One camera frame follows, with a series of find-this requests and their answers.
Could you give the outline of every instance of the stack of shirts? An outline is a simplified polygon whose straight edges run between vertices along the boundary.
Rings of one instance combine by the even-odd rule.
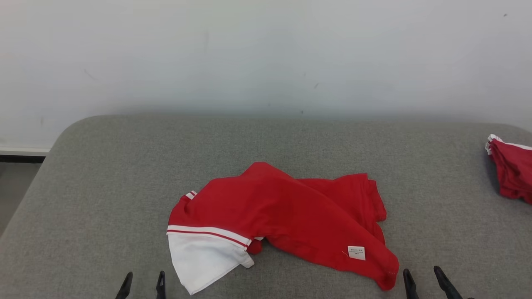
[[[183,196],[168,223],[172,263],[195,294],[254,262],[261,240],[309,262],[394,287],[399,263],[377,221],[386,210],[366,174],[296,180],[258,162],[242,175],[210,181]]]
[[[491,134],[486,151],[497,165],[501,195],[532,204],[532,147],[505,143]]]

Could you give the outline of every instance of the white label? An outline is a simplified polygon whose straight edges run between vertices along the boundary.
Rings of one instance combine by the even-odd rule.
[[[347,252],[349,252],[349,257],[351,259],[365,261],[365,250],[363,246],[348,246]]]

